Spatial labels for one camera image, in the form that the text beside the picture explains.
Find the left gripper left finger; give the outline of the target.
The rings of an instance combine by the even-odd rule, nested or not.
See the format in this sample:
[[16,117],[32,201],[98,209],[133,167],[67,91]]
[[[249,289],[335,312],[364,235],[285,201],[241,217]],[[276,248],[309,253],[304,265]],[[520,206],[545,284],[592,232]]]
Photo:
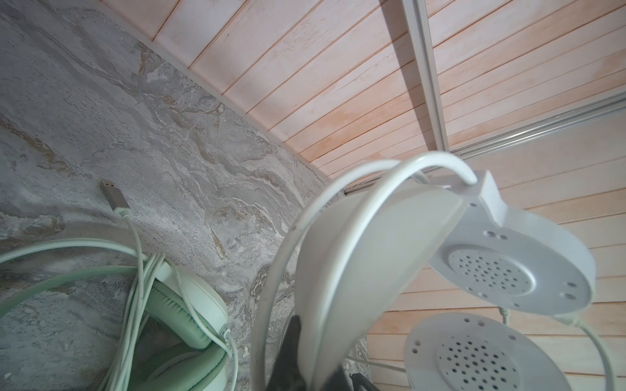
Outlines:
[[297,315],[293,316],[287,325],[266,390],[306,390],[306,381],[298,368],[298,342],[301,328],[300,318]]

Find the green headphones with cable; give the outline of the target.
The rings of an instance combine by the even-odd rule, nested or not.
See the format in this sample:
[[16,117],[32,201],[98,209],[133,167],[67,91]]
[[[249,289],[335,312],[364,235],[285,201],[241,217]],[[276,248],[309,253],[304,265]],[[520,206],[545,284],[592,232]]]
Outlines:
[[[135,245],[93,238],[55,239],[13,249],[1,256],[10,262],[55,249],[107,249],[135,257],[133,266],[90,267],[41,281],[1,303],[10,313],[29,298],[65,283],[102,275],[131,275],[134,280],[122,319],[122,334],[101,390],[233,390],[239,371],[238,352],[228,328],[228,307],[201,277],[178,267],[164,253],[147,255],[122,191],[109,181],[100,188],[112,211],[127,224]],[[153,319],[180,342],[133,367],[135,347],[146,323]]]

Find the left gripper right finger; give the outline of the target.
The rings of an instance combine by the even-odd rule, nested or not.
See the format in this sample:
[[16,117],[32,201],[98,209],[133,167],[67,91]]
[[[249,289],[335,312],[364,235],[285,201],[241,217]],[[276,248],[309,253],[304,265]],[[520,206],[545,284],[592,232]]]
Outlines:
[[342,366],[338,366],[332,375],[320,388],[320,391],[352,391],[346,373]]

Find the white headphones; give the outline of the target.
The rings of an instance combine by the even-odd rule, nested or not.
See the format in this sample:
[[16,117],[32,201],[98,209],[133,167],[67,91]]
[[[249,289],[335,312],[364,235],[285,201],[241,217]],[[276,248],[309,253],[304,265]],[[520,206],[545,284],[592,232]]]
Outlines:
[[502,311],[582,330],[603,362],[606,389],[616,388],[606,346],[580,319],[595,293],[591,252],[559,225],[509,207],[489,172],[447,152],[355,167],[298,216],[259,300],[252,388],[266,390],[297,315],[298,368],[306,390],[320,390],[425,266]]

